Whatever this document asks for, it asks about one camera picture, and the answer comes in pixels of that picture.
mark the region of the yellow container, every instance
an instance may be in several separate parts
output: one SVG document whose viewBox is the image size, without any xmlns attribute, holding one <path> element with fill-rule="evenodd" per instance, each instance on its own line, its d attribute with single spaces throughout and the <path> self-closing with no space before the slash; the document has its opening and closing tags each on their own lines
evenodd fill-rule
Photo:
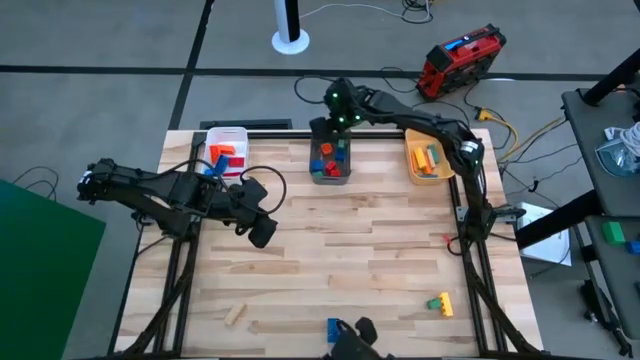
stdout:
<svg viewBox="0 0 640 360">
<path fill-rule="evenodd" d="M 438 160 L 440 161 L 436 164 L 436 167 L 432 169 L 432 174 L 437 175 L 438 177 L 432 178 L 424 178 L 420 177 L 422 172 L 419 169 L 416 169 L 417 172 L 414 172 L 411 166 L 411 162 L 415 163 L 415 159 L 412 159 L 413 151 L 416 147 L 422 148 L 422 150 L 426 153 L 427 147 L 429 145 L 435 145 L 436 151 L 438 152 Z M 442 144 L 436 138 L 425 135 L 423 133 L 419 133 L 415 130 L 407 130 L 404 133 L 404 152 L 407 155 L 407 168 L 409 169 L 409 179 L 411 182 L 416 185 L 436 185 L 440 184 L 453 175 L 455 173 L 451 170 L 451 165 L 449 165 L 449 161 L 444 155 L 444 151 L 442 149 Z"/>
</svg>

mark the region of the white container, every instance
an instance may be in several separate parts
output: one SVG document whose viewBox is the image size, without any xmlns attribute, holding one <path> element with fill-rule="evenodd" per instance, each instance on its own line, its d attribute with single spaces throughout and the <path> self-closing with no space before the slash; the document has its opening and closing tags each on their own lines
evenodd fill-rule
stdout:
<svg viewBox="0 0 640 360">
<path fill-rule="evenodd" d="M 240 173 L 249 167 L 249 136 L 247 129 L 243 127 L 214 127 L 207 131 L 207 140 L 204 149 L 204 161 L 211 163 L 210 145 L 231 145 L 235 148 L 236 153 L 231 157 L 243 157 L 244 166 L 231 168 L 227 167 L 225 173 Z M 240 184 L 239 176 L 223 176 L 227 185 Z"/>
</svg>

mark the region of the gray container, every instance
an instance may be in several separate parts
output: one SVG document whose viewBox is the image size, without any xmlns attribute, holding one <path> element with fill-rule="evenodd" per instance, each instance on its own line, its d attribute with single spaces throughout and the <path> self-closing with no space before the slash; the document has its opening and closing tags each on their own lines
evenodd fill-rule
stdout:
<svg viewBox="0 0 640 360">
<path fill-rule="evenodd" d="M 339 162 L 336 161 L 336 150 L 338 148 L 338 141 L 343 139 L 345 142 L 344 148 L 344 161 Z M 330 155 L 323 155 L 320 150 L 320 146 L 322 144 L 329 143 L 331 144 L 334 151 Z M 351 137 L 348 134 L 331 134 L 329 139 L 311 139 L 311 151 L 309 154 L 309 174 L 311 175 L 311 179 L 315 184 L 318 185 L 344 185 L 349 181 L 349 175 L 351 175 Z M 311 171 L 311 163 L 314 160 L 322 160 L 323 164 L 326 165 L 329 161 L 335 161 L 336 167 L 340 169 L 340 176 L 334 177 L 326 175 L 326 172 L 323 168 L 323 176 L 314 176 Z"/>
</svg>

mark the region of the wooden tabletop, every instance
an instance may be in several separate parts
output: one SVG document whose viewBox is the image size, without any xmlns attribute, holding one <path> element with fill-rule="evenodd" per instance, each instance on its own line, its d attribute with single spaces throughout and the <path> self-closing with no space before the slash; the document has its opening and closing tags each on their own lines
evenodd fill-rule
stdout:
<svg viewBox="0 0 640 360">
<path fill-rule="evenodd" d="M 489 200 L 502 205 L 489 133 L 474 132 L 486 147 Z M 167 133 L 159 171 L 188 159 L 192 135 Z M 478 354 L 462 261 L 447 252 L 443 240 L 456 234 L 446 182 L 413 185 L 401 140 L 353 140 L 351 157 L 348 184 L 319 186 L 308 173 L 309 140 L 250 141 L 250 165 L 273 166 L 287 180 L 287 199 L 272 215 L 278 229 L 265 249 L 256 249 L 232 228 L 203 223 L 184 356 L 319 357 L 329 350 L 328 318 L 353 324 L 362 316 L 374 321 L 374 348 L 383 356 Z M 280 180 L 260 171 L 252 176 L 269 191 L 261 206 L 272 208 L 282 194 Z M 496 224 L 493 231 L 513 236 L 507 225 Z M 159 237 L 149 227 L 141 247 Z M 487 247 L 500 305 L 541 348 L 515 242 L 491 237 Z M 137 260 L 116 350 L 130 345 L 160 306 L 170 249 L 167 240 Z M 425 308 L 445 291 L 453 303 L 451 318 Z M 247 304 L 246 310 L 225 326 L 224 317 L 238 303 Z M 483 318 L 495 349 L 485 307 Z M 174 324 L 175 313 L 167 346 Z"/>
</svg>

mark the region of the green mat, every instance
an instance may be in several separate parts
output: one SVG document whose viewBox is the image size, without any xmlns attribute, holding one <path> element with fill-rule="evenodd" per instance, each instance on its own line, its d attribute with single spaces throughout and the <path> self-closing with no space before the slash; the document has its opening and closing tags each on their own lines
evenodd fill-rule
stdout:
<svg viewBox="0 0 640 360">
<path fill-rule="evenodd" d="M 0 359 L 60 359 L 105 224 L 0 180 Z"/>
</svg>

